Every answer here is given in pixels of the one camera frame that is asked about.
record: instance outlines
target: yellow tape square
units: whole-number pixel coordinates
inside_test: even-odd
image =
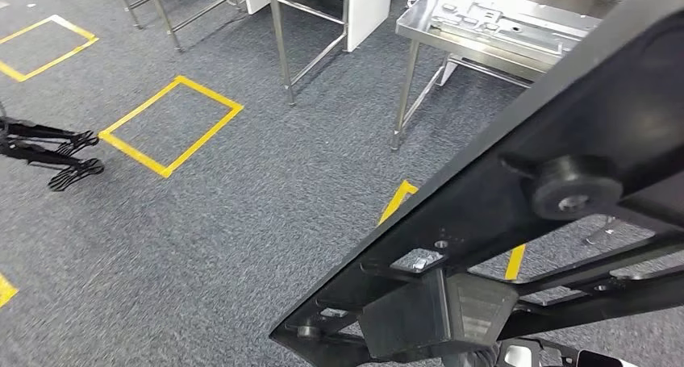
[[[131,145],[127,144],[123,140],[119,139],[118,137],[112,135],[111,133],[115,131],[118,127],[124,125],[127,121],[132,119],[133,117],[139,115],[142,111],[150,107],[154,102],[159,100],[160,98],[164,97],[165,94],[167,94],[171,89],[178,85],[185,85],[187,87],[190,87],[192,90],[195,90],[199,92],[200,94],[203,94],[213,100],[215,100],[218,103],[221,103],[225,106],[228,106],[230,110],[228,113],[216,123],[209,131],[207,131],[202,137],[199,138],[199,140],[195,141],[194,144],[190,146],[185,152],[183,152],[175,161],[173,161],[171,164],[164,166],[156,161],[154,161],[151,157],[145,155],[141,151],[133,148]],[[183,164],[190,156],[192,156],[193,153],[197,152],[197,150],[203,146],[217,131],[219,131],[225,124],[228,123],[233,117],[235,117],[240,111],[242,110],[242,105],[239,103],[232,101],[229,98],[225,98],[223,95],[218,94],[214,92],[213,90],[209,90],[206,87],[199,85],[198,83],[191,81],[190,79],[183,77],[182,75],[179,75],[173,79],[173,82],[169,83],[164,89],[160,90],[159,93],[154,94],[150,99],[145,101],[142,105],[138,106],[135,108],[133,111],[128,113],[127,115],[124,115],[119,121],[113,123],[111,126],[109,126],[107,129],[104,131],[99,132],[99,137],[102,140],[105,140],[114,148],[117,148],[119,151],[127,154],[128,156],[132,157],[133,160],[138,161],[142,165],[148,167],[155,173],[161,175],[162,177],[169,177],[171,176],[171,173],[178,168],[181,164]]]
[[[8,40],[12,40],[19,35],[25,34],[25,33],[29,32],[30,30],[32,30],[36,27],[40,27],[47,22],[57,23],[57,24],[61,25],[62,27],[66,28],[70,31],[73,31],[73,32],[77,33],[78,35],[83,36],[84,38],[87,39],[87,41],[85,42],[85,44],[82,44],[82,45],[76,47],[75,49],[65,53],[63,56],[60,56],[59,58],[47,63],[46,65],[40,66],[38,69],[35,69],[28,74],[22,74],[19,71],[12,69],[9,65],[2,63],[1,60],[0,60],[0,71],[9,75],[10,77],[14,78],[16,81],[23,82],[23,81],[26,81],[30,77],[34,77],[35,75],[42,73],[43,71],[51,68],[52,66],[54,66],[60,62],[62,62],[63,60],[73,56],[77,52],[80,52],[84,48],[87,48],[91,44],[98,41],[98,38],[95,37],[94,34],[88,32],[88,31],[84,30],[83,28],[80,28],[74,24],[71,24],[70,22],[66,21],[65,19],[61,18],[58,15],[52,15],[47,19],[43,19],[36,24],[33,24],[29,27],[24,28],[23,30],[19,30],[19,31],[15,32],[12,35],[9,35],[9,36],[6,36],[6,37],[0,39],[0,44],[3,44],[5,42],[7,42]]]

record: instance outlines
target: stainless steel table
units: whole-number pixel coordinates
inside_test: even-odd
[[[293,8],[296,8],[298,10],[302,10],[304,12],[307,12],[312,15],[316,15],[320,18],[329,20],[333,23],[338,23],[343,27],[342,33],[339,37],[337,37],[335,40],[333,40],[320,54],[318,54],[311,62],[309,62],[308,65],[304,66],[304,68],[297,73],[294,77],[290,73],[290,64],[287,61],[287,51],[285,49],[285,41],[283,39],[283,34],[282,34],[282,14],[280,10],[280,4],[285,4],[287,6],[291,6]],[[286,93],[287,93],[287,103],[291,106],[294,105],[294,94],[292,92],[292,86],[299,81],[304,74],[309,72],[317,63],[319,63],[332,49],[339,43],[344,40],[344,38],[347,37],[348,33],[348,12],[349,12],[349,0],[344,0],[344,6],[343,6],[343,12],[342,12],[342,19],[338,19],[334,16],[330,16],[328,14],[325,14],[319,10],[315,10],[309,6],[305,6],[303,4],[300,4],[298,2],[292,2],[290,0],[270,0],[270,6],[271,6],[271,13],[273,14],[273,30],[275,31],[276,34],[276,42],[277,42],[277,49],[278,49],[278,55],[280,57],[280,67],[281,67],[281,75],[282,75],[282,83],[285,87]]]
[[[411,39],[391,147],[434,85],[457,65],[529,87],[600,23],[610,0],[418,0],[398,20]],[[420,44],[447,52],[442,65],[407,110]]]

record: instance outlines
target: gray carpet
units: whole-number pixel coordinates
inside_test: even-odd
[[[269,341],[268,328],[373,229],[401,180],[420,186],[520,92],[458,69],[390,152],[407,53],[394,21],[404,0],[355,52],[334,52],[305,77],[294,108],[278,86],[268,10],[233,23],[229,6],[214,10],[180,31],[179,54],[151,5],[136,10],[139,31],[118,0],[0,1],[10,4],[0,8],[0,37],[57,14],[100,38],[23,83],[0,74],[12,116],[102,130],[178,74],[244,105],[169,179],[102,143],[81,154],[102,159],[106,172],[54,194],[53,172],[0,159],[0,273],[19,289],[0,308],[1,367],[305,365]],[[207,2],[165,1],[176,21]],[[335,24],[287,7],[284,15],[293,69],[338,35]],[[0,45],[0,60],[27,71],[74,39],[59,27],[31,35]],[[421,60],[416,80],[427,81],[440,54],[426,50]],[[224,111],[181,89],[115,134],[166,164]],[[531,244],[522,275],[644,234],[622,227],[587,246],[581,235],[600,223]],[[478,271],[501,277],[506,262]],[[682,323],[677,309],[548,335],[672,366],[684,356]]]

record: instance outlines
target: yellow floor tape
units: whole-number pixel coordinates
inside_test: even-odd
[[[0,307],[7,304],[10,298],[17,294],[17,292],[17,289],[0,274]]]
[[[506,268],[507,280],[515,280],[518,278],[520,272],[520,265],[523,263],[523,256],[525,254],[525,245],[521,244],[511,251],[511,258],[508,260],[508,268]]]
[[[23,30],[15,32],[12,35],[9,35],[9,36],[6,36],[6,37],[0,39],[0,44],[3,44],[5,42],[7,42],[8,40],[12,40],[19,35],[25,34],[25,33],[29,32],[30,30],[32,30],[36,27],[42,26],[43,24],[45,24],[47,22],[57,23],[57,24],[61,25],[62,27],[66,28],[70,31],[76,32],[78,35],[81,35],[84,38],[86,38],[87,41],[84,44],[76,47],[75,49],[65,53],[63,56],[60,56],[59,58],[47,63],[46,65],[40,66],[38,69],[35,69],[35,70],[31,71],[30,73],[22,74],[19,71],[12,69],[9,65],[2,63],[2,61],[0,61],[0,72],[3,72],[5,74],[9,75],[10,77],[14,78],[16,81],[23,82],[23,81],[26,81],[30,77],[34,77],[35,75],[42,73],[43,71],[51,68],[52,66],[54,66],[60,62],[62,62],[63,60],[73,56],[77,52],[80,52],[84,48],[87,48],[91,44],[98,41],[98,38],[95,37],[94,34],[88,32],[88,31],[84,30],[83,28],[80,28],[74,24],[71,24],[70,22],[68,22],[64,18],[61,18],[58,15],[52,15],[47,19],[43,19],[36,24],[33,24],[29,27],[24,28]]]
[[[402,205],[402,202],[407,195],[415,194],[417,191],[418,187],[413,186],[406,180],[402,181],[402,184],[400,184],[399,188],[397,188],[397,192],[394,193],[392,200],[390,200],[390,202],[387,204],[387,207],[385,207],[385,210],[382,212],[380,222],[377,224],[379,225],[382,222],[385,222],[385,219],[389,218],[390,215],[392,215],[399,208],[399,206]]]
[[[162,164],[154,161],[151,157],[145,155],[141,151],[133,148],[131,145],[126,143],[125,141],[121,140],[120,138],[112,135],[111,133],[115,131],[117,128],[120,126],[124,125],[127,121],[132,119],[133,117],[139,115],[142,111],[150,107],[154,102],[159,100],[159,98],[163,97],[165,94],[167,94],[171,89],[178,85],[185,85],[190,87],[192,90],[195,90],[201,94],[204,94],[208,98],[211,98],[215,100],[218,103],[221,103],[225,106],[227,106],[230,110],[224,117],[216,123],[213,127],[209,129],[202,137],[199,138],[199,140],[195,141],[194,144],[190,146],[185,152],[183,152],[175,161],[173,161],[171,164],[168,166],[163,166]],[[100,131],[98,133],[98,136],[105,140],[107,143],[111,144],[114,148],[117,148],[119,151],[126,153],[128,156],[130,156],[133,160],[141,163],[142,165],[148,167],[155,173],[159,174],[162,177],[169,177],[171,176],[171,173],[178,168],[181,164],[183,164],[190,156],[192,156],[193,153],[197,152],[197,150],[203,146],[214,134],[216,134],[217,131],[219,131],[225,124],[228,123],[233,117],[235,117],[240,111],[242,110],[242,105],[239,103],[232,101],[230,98],[226,98],[221,94],[218,94],[214,92],[213,90],[209,90],[208,88],[198,84],[197,82],[191,81],[190,79],[183,77],[182,75],[176,76],[171,83],[169,83],[164,89],[160,90],[157,94],[154,94],[150,99],[145,101],[142,105],[138,106],[135,108],[133,111],[128,113],[127,115],[124,115],[119,121],[111,124],[107,129],[104,131]]]

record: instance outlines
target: black mechanical part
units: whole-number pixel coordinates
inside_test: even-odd
[[[544,219],[575,220],[615,205],[622,196],[617,168],[594,156],[562,156],[543,163],[528,183],[532,209]]]
[[[442,357],[444,367],[495,367],[500,353],[499,344],[477,351],[453,353]]]
[[[471,274],[436,269],[421,281],[364,308],[359,324],[371,356],[408,362],[490,347],[518,299],[514,286]]]
[[[576,367],[624,367],[620,359],[607,357],[596,352],[582,350],[579,352]]]
[[[104,165],[98,159],[81,160],[73,157],[76,152],[96,145],[98,141],[99,138],[92,131],[76,133],[31,121],[0,117],[0,154],[25,160],[29,165],[60,170],[48,183],[53,191],[63,191],[76,181],[104,171]],[[59,146],[53,151],[37,143]]]
[[[297,337],[309,340],[317,340],[320,338],[320,330],[317,327],[310,325],[302,325],[297,328]]]
[[[73,183],[90,175],[99,175],[104,170],[104,164],[98,159],[82,161],[78,166],[62,169],[55,177],[50,179],[48,187],[56,192],[64,191]]]
[[[381,328],[367,329],[369,323],[363,324],[366,307],[376,301],[396,290],[416,287],[438,270],[444,272],[445,279],[467,273],[475,265],[569,223],[569,219],[538,215],[527,187],[521,185],[538,178],[544,163],[563,156],[571,156],[574,172],[589,170],[590,177],[608,177],[621,184],[622,193],[615,201],[602,200],[592,212],[647,228],[655,236],[529,282],[494,280],[513,286],[521,296],[498,340],[684,305],[684,266],[631,279],[610,273],[682,250],[684,56],[672,55],[681,55],[682,48],[684,0],[620,3],[571,53],[317,282],[281,317],[271,338],[318,367],[402,361],[412,352],[418,354],[425,342],[411,344],[413,339],[405,337],[404,351],[372,357],[365,339],[370,332],[350,337],[340,331],[358,317],[364,332],[380,333]],[[521,156],[521,161],[532,162],[532,169],[518,165],[520,172],[530,174],[511,174],[502,164],[502,156]],[[583,161],[588,156],[608,169],[585,167]],[[578,204],[581,202],[568,201],[564,208],[572,210]],[[435,250],[436,242],[445,243],[439,248],[445,258],[428,271],[412,273],[412,277],[383,271],[411,250]],[[544,305],[522,299],[555,286],[577,293]],[[349,312],[361,310],[361,314],[324,318],[322,302],[336,309],[348,307]],[[401,299],[396,298],[394,304],[400,309]],[[403,317],[396,320],[399,323],[391,324],[394,327],[407,326],[400,333],[413,329]],[[446,323],[443,318],[440,326]],[[302,325],[317,327],[320,338],[297,337]]]

